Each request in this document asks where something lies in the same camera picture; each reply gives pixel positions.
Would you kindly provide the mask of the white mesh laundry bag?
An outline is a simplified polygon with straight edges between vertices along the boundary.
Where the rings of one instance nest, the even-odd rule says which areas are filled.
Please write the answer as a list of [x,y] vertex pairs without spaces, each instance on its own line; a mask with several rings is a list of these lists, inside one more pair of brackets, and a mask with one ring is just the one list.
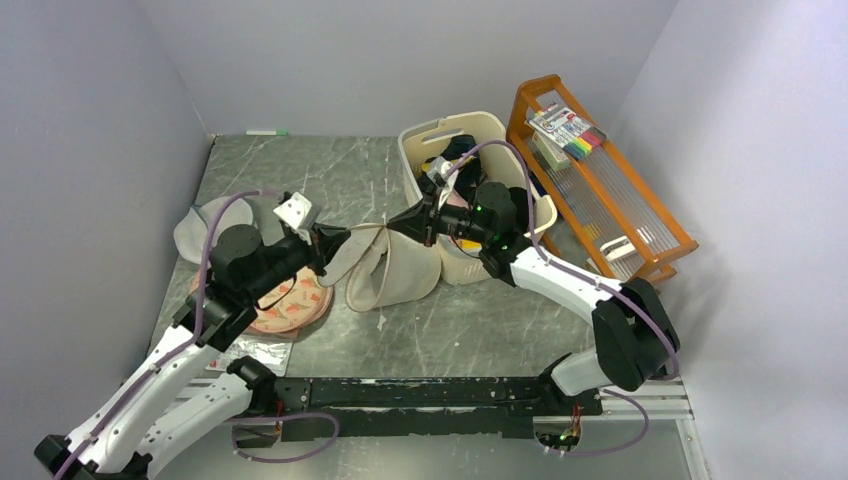
[[319,284],[330,287],[346,279],[348,307],[367,312],[427,296],[440,279],[442,265],[437,248],[384,224],[364,223],[350,229],[350,237],[325,270]]

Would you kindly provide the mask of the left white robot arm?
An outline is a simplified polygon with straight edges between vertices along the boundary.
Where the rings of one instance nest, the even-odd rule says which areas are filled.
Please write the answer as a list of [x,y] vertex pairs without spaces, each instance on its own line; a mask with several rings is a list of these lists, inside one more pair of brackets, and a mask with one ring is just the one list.
[[218,425],[271,411],[276,377],[250,356],[204,393],[172,403],[256,319],[262,297],[304,268],[324,273],[349,237],[347,229],[318,224],[267,246],[251,225],[224,230],[206,251],[198,288],[153,352],[88,420],[41,440],[35,458],[56,479],[154,479]]

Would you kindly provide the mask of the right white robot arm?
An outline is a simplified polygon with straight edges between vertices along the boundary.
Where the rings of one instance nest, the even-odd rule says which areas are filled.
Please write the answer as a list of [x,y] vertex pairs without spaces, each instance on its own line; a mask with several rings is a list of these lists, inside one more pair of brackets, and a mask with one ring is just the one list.
[[654,287],[641,278],[620,282],[593,275],[557,259],[533,244],[518,220],[511,189],[488,182],[468,207],[440,204],[430,187],[388,227],[425,246],[441,236],[476,242],[492,278],[540,294],[591,326],[592,348],[567,354],[542,373],[539,398],[548,412],[565,413],[587,390],[615,386],[633,392],[659,375],[679,339]]

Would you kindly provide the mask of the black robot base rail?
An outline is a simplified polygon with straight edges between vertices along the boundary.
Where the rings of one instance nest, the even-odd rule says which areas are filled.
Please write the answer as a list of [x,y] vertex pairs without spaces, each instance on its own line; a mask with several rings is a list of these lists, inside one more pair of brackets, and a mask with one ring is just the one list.
[[531,439],[543,417],[571,420],[603,411],[597,390],[567,396],[539,377],[412,379],[279,377],[237,419],[272,422],[277,416],[326,413],[328,420],[290,420],[285,441],[327,437],[498,434]]

